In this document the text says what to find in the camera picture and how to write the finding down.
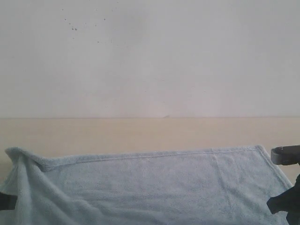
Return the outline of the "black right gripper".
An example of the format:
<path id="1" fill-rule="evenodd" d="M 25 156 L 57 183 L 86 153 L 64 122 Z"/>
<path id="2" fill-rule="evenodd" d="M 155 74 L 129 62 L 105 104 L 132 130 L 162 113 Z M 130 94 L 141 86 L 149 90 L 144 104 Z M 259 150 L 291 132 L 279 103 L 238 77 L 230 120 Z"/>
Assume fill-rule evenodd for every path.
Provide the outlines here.
<path id="1" fill-rule="evenodd" d="M 276 165 L 300 164 L 300 146 L 280 146 L 271 149 L 272 163 Z M 298 175 L 295 185 L 282 194 L 271 197 L 267 201 L 271 214 L 287 212 L 286 220 L 289 225 L 300 224 L 300 176 Z"/>

